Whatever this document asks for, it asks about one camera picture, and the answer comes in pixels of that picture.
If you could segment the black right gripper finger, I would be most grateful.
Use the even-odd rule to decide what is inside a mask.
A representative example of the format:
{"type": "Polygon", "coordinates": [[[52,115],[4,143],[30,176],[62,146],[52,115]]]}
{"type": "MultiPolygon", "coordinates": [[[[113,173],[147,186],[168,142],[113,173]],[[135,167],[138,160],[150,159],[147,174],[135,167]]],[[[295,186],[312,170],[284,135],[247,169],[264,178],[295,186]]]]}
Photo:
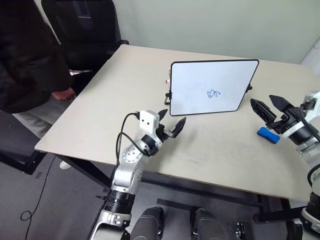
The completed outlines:
{"type": "Polygon", "coordinates": [[[267,126],[270,126],[275,122],[277,116],[262,101],[251,98],[250,104],[252,110],[265,122],[267,126]]]}
{"type": "Polygon", "coordinates": [[[269,98],[273,104],[273,106],[278,109],[280,112],[284,113],[288,109],[292,108],[290,102],[288,102],[285,98],[277,95],[269,95],[269,98]]]}

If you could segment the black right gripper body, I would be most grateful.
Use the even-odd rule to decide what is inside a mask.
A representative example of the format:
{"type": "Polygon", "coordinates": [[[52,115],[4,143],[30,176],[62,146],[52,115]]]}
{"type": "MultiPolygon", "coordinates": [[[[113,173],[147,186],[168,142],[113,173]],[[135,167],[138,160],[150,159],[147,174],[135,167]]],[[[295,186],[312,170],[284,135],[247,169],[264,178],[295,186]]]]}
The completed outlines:
{"type": "Polygon", "coordinates": [[[279,121],[273,121],[265,125],[277,134],[282,135],[300,121],[300,108],[292,107],[284,110],[279,121]]]}

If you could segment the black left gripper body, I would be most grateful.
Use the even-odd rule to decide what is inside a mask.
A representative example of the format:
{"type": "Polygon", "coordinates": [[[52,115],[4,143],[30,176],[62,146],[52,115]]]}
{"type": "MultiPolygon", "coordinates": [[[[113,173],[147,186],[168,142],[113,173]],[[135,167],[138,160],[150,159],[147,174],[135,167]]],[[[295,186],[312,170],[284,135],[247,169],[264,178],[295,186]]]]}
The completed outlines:
{"type": "Polygon", "coordinates": [[[173,132],[166,130],[165,126],[161,123],[158,125],[158,128],[155,130],[155,134],[161,142],[164,142],[168,138],[176,137],[173,132]]]}

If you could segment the bystander bare hand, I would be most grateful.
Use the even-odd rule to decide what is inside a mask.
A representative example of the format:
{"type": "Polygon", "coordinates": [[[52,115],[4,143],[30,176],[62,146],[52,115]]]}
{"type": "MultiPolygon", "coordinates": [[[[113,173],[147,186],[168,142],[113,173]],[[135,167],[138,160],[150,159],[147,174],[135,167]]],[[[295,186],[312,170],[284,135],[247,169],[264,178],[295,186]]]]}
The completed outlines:
{"type": "Polygon", "coordinates": [[[58,101],[66,101],[75,97],[76,93],[71,87],[69,87],[67,90],[64,91],[52,92],[51,95],[58,101]]]}

